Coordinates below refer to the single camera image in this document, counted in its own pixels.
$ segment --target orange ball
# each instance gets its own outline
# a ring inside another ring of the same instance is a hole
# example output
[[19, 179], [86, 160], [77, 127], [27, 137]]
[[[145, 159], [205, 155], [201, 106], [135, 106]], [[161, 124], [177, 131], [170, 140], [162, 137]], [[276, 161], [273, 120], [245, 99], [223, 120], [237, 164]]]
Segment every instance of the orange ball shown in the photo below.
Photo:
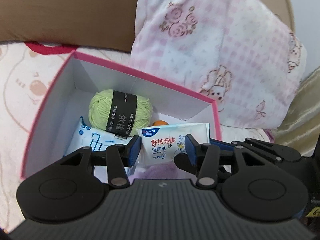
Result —
[[167, 122], [159, 120], [159, 121], [155, 121], [152, 126], [167, 125], [167, 124], [168, 124]]

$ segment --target box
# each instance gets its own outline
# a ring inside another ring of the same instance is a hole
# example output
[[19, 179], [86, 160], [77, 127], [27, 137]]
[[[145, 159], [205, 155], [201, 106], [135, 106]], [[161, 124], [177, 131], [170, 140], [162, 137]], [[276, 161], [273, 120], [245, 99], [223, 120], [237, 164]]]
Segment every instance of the box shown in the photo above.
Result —
[[152, 121], [208, 122], [210, 138], [221, 140], [214, 100], [184, 87], [108, 60], [74, 51], [56, 74], [34, 120], [21, 177], [27, 178], [62, 158], [74, 129], [96, 92], [113, 89], [149, 98]]

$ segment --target black yarn label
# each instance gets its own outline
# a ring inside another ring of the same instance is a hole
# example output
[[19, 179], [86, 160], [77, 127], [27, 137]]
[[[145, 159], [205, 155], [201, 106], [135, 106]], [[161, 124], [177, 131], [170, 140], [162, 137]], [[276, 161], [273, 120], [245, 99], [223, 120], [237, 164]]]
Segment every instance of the black yarn label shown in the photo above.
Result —
[[129, 136], [137, 111], [137, 96], [113, 91], [110, 115], [106, 131]]

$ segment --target gold satin curtain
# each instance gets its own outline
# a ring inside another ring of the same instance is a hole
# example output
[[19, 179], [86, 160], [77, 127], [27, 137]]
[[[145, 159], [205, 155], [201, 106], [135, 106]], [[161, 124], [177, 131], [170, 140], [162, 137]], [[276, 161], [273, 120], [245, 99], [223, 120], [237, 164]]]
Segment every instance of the gold satin curtain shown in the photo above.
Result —
[[275, 143], [311, 155], [320, 133], [320, 67], [300, 86], [282, 124], [272, 134]]

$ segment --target blue and white package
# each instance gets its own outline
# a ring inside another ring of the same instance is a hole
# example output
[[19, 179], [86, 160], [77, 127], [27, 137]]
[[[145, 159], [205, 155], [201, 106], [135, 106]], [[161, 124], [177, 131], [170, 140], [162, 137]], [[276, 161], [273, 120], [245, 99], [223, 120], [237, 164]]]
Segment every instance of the blue and white package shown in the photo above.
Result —
[[137, 130], [142, 138], [140, 163], [145, 166], [167, 163], [179, 153], [186, 153], [185, 136], [191, 134], [198, 143], [209, 143], [208, 123], [184, 123], [146, 127]]
[[118, 136], [87, 126], [81, 116], [65, 155], [68, 155], [83, 146], [90, 146], [93, 151], [104, 151], [110, 145], [117, 143], [128, 144], [131, 138], [132, 137], [126, 138]]

